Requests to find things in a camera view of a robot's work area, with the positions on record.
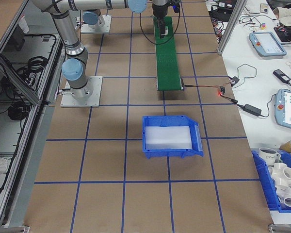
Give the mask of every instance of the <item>power adapter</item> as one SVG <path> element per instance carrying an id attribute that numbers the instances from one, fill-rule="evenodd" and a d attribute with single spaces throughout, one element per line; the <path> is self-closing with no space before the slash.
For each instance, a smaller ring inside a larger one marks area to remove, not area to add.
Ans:
<path id="1" fill-rule="evenodd" d="M 231 80 L 231 87 L 235 86 L 239 82 L 239 78 L 237 78 L 236 76 L 234 76 L 233 78 L 229 77 L 229 79 Z"/>
<path id="2" fill-rule="evenodd" d="M 244 106 L 243 105 L 240 105 L 240 104 L 237 104 L 237 106 L 239 106 L 241 109 L 243 109 L 245 112 L 248 112 L 252 115 L 255 115 L 257 117 L 259 117 L 261 115 L 261 112 L 262 110 L 259 109 L 259 108 L 256 108 L 250 104 L 245 104 Z"/>

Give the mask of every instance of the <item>white table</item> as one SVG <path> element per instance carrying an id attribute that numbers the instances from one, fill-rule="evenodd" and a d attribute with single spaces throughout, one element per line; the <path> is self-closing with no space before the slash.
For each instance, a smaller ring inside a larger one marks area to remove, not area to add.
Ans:
<path id="1" fill-rule="evenodd" d="M 255 0 L 254 3 L 259 5 L 266 3 L 266 0 Z M 275 18 L 272 11 L 265 15 Z M 258 29 L 258 31 L 274 32 L 273 27 L 277 25 L 278 21 L 270 18 L 264 16 L 257 18 L 261 23 L 266 23 L 266 29 Z M 276 94 L 279 89 L 291 90 L 288 85 L 273 75 L 274 70 L 280 69 L 291 78 L 291 67 L 286 64 L 286 62 L 291 63 L 291 45 L 284 47 L 287 51 L 286 56 L 261 57 L 249 41 L 248 36 L 251 32 L 252 28 L 250 27 L 244 27 L 243 24 L 236 25 L 223 52 L 223 59 L 230 77 L 237 76 L 237 67 L 242 64 L 249 64 L 257 68 L 257 77 L 246 79 L 242 86 L 234 89 L 234 95 L 239 104 L 253 105 L 262 109 L 262 114 L 266 115 L 266 103 L 270 100 L 271 95 Z M 238 84 L 243 82 L 244 77 L 252 75 L 254 75 L 252 68 L 242 67 L 240 69 L 241 79 Z M 249 145 L 253 149 L 259 147 L 279 148 L 281 144 L 291 140 L 291 129 L 280 126 L 275 121 L 274 102 L 275 98 L 269 104 L 270 116 L 268 118 L 256 117 L 240 109 Z"/>

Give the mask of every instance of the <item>robotic arm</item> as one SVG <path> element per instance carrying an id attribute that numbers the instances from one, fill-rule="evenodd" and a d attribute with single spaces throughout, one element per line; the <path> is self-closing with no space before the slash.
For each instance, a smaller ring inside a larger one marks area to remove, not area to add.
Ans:
<path id="1" fill-rule="evenodd" d="M 95 25 L 101 21 L 100 9 L 130 8 L 135 13 L 146 9 L 147 0 L 32 0 L 42 12 L 49 12 L 53 18 L 57 31 L 65 45 L 67 60 L 63 63 L 62 71 L 66 77 L 70 91 L 75 99 L 90 97 L 93 87 L 85 76 L 88 52 L 79 41 L 73 26 L 69 11 L 85 10 L 88 21 Z M 165 35 L 164 17 L 168 7 L 173 6 L 179 11 L 179 0 L 152 0 L 153 15 L 156 17 L 161 38 Z"/>

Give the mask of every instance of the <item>brown cardboard floor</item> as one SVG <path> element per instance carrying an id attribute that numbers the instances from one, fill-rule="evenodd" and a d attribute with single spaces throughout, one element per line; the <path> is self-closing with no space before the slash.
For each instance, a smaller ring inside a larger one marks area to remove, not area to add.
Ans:
<path id="1" fill-rule="evenodd" d="M 182 6 L 175 40 L 184 83 L 227 83 L 205 3 Z M 272 220 L 237 107 L 215 88 L 156 91 L 155 48 L 138 15 L 108 14 L 110 34 L 82 35 L 87 75 L 104 76 L 101 106 L 61 108 L 58 99 L 25 224 L 33 233 L 267 233 Z M 150 5 L 143 15 L 153 33 Z M 155 115 L 197 121 L 205 156 L 146 159 L 142 116 Z"/>

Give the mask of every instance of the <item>green conveyor belt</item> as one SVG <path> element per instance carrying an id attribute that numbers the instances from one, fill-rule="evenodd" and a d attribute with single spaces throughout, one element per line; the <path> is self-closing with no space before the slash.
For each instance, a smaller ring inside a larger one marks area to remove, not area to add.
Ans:
<path id="1" fill-rule="evenodd" d="M 168 27 L 168 35 L 160 39 L 160 32 L 154 21 L 155 43 L 160 44 L 167 41 L 173 35 L 173 22 L 171 17 L 165 17 Z M 155 45 L 157 66 L 157 90 L 171 91 L 183 90 L 178 69 L 175 39 L 172 38 L 166 44 Z"/>

